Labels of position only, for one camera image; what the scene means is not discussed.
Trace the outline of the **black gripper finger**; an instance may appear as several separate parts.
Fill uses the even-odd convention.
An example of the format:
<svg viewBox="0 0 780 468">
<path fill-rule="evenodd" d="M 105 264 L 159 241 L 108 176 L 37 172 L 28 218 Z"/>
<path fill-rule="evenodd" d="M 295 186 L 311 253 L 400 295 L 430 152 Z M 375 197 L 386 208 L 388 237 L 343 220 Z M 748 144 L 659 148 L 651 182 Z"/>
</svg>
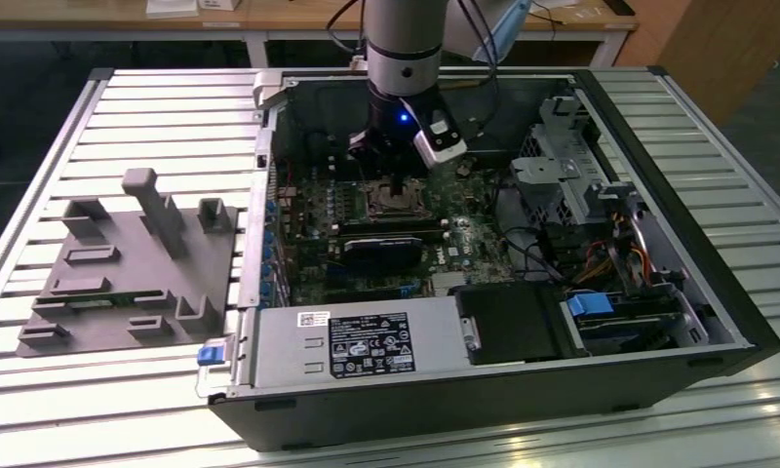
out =
<svg viewBox="0 0 780 468">
<path fill-rule="evenodd" d="M 348 138 L 348 157 L 356 161 L 363 180 L 390 181 L 390 195 L 400 196 L 407 174 L 406 158 L 410 144 L 395 136 L 374 129 L 351 134 Z"/>
</svg>

